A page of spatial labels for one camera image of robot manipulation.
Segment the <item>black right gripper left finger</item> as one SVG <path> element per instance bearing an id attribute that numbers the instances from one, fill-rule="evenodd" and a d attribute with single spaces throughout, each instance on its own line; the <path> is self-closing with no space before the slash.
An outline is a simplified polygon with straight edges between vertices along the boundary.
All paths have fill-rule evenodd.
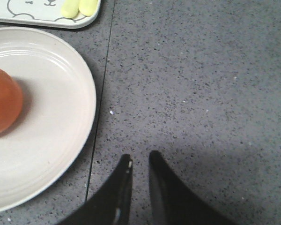
<path id="1" fill-rule="evenodd" d="M 126 225 L 129 222 L 133 161 L 122 155 L 117 167 L 98 191 L 60 225 Z"/>

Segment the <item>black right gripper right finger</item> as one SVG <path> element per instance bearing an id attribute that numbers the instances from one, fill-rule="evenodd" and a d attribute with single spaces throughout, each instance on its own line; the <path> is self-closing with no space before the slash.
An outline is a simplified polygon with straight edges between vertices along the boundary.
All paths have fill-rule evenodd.
<path id="1" fill-rule="evenodd" d="M 149 191 L 155 225 L 234 224 L 198 198 L 156 150 L 149 155 Z"/>

